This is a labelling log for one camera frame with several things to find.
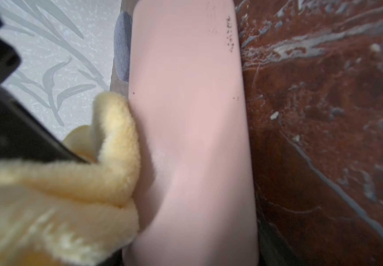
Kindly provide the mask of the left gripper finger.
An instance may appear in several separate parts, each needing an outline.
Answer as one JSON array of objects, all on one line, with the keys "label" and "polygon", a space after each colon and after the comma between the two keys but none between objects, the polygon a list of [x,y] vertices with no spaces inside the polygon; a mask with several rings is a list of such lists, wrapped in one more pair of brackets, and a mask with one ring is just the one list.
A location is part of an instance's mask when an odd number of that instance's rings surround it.
[{"label": "left gripper finger", "polygon": [[257,213],[259,266],[306,266],[262,212]]}]

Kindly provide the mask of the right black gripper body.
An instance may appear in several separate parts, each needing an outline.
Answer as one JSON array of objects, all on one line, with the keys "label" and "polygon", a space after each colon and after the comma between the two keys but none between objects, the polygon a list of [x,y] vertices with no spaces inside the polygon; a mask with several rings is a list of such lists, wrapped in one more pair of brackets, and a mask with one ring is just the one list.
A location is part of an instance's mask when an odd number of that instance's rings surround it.
[{"label": "right black gripper body", "polygon": [[0,160],[21,158],[52,162],[77,161],[1,84],[20,65],[17,52],[0,39]]}]

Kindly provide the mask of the yellow microfiber cloth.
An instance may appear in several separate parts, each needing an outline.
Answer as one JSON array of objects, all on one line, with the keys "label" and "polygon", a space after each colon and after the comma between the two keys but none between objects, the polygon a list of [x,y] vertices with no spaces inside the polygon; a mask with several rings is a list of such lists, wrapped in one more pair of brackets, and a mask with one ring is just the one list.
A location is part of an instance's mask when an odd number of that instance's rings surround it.
[{"label": "yellow microfiber cloth", "polygon": [[128,100],[98,94],[64,145],[84,162],[0,160],[0,266],[96,266],[139,231],[141,170]]}]

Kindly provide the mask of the pink eyeglass case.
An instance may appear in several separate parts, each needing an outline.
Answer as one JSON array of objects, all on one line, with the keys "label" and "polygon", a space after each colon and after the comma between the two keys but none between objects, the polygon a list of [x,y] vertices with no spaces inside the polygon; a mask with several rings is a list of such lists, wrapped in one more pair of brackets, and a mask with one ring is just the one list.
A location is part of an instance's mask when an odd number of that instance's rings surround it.
[{"label": "pink eyeglass case", "polygon": [[255,266],[258,227],[233,1],[139,1],[128,100],[142,168],[127,266]]}]

